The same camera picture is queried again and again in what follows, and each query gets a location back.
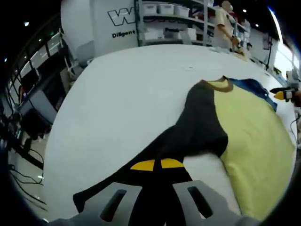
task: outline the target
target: storage bin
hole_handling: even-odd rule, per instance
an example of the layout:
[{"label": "storage bin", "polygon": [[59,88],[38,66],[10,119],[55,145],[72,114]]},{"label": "storage bin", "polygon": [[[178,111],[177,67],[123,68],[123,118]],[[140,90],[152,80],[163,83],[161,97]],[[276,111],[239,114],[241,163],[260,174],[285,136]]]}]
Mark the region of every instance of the storage bin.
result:
[{"label": "storage bin", "polygon": [[145,3],[143,9],[145,15],[157,14],[157,4]]},{"label": "storage bin", "polygon": [[175,6],[174,14],[177,16],[189,17],[190,9],[184,6]]},{"label": "storage bin", "polygon": [[159,13],[163,15],[173,15],[174,5],[173,4],[159,4]]}]

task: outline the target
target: white tabletop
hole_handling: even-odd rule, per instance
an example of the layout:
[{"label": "white tabletop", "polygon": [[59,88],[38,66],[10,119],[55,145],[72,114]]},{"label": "white tabletop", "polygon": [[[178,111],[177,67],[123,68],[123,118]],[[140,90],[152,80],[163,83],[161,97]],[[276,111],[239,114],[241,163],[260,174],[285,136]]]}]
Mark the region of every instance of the white tabletop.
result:
[{"label": "white tabletop", "polygon": [[[75,193],[106,179],[174,125],[194,84],[223,75],[253,78],[268,90],[281,86],[255,64],[201,46],[131,48],[95,59],[68,93],[49,136],[44,192],[50,220],[76,215]],[[293,105],[272,99],[295,144],[290,129]],[[292,128],[297,134],[295,124]],[[238,206],[222,164],[212,158],[187,158],[184,165],[193,179],[213,188],[224,180],[227,188],[216,189],[235,211]],[[200,175],[200,167],[210,167],[210,161],[216,164],[216,171],[210,172],[214,175]]]}]

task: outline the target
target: floor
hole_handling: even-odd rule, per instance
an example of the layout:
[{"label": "floor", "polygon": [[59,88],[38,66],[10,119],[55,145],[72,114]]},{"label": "floor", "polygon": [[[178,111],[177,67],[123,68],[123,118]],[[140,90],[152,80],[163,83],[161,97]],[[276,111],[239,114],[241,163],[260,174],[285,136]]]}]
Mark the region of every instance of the floor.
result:
[{"label": "floor", "polygon": [[[46,149],[46,144],[48,140],[49,135],[45,135],[44,139],[42,140],[36,140],[32,141],[31,149],[37,151],[42,157],[45,155],[45,149]],[[28,138],[29,136],[27,134],[23,135],[23,142]],[[41,160],[41,157],[35,153],[34,151],[30,151],[30,154],[35,157],[38,160]],[[34,179],[37,182],[40,182],[42,179],[41,184],[23,184],[22,182],[33,182],[31,178],[25,178],[21,176],[20,174],[16,172],[12,172],[17,179],[19,179],[19,184],[22,186],[22,188],[35,197],[38,200],[41,200],[42,202],[45,202],[45,198],[43,195],[43,171],[37,168],[36,166],[32,165],[29,163],[27,160],[23,159],[20,155],[14,153],[13,151],[10,153],[9,156],[9,162],[10,164],[13,164],[15,166],[15,169],[22,173],[25,176],[30,176],[32,179]],[[21,190],[20,187],[18,187],[18,184],[16,184],[16,187],[19,189],[20,194],[23,195],[25,198],[26,202],[28,203],[29,207],[37,214],[37,216],[41,219],[47,220],[48,218],[48,211],[47,211],[47,206],[43,203],[40,203],[30,196],[28,196],[24,191]]]}]

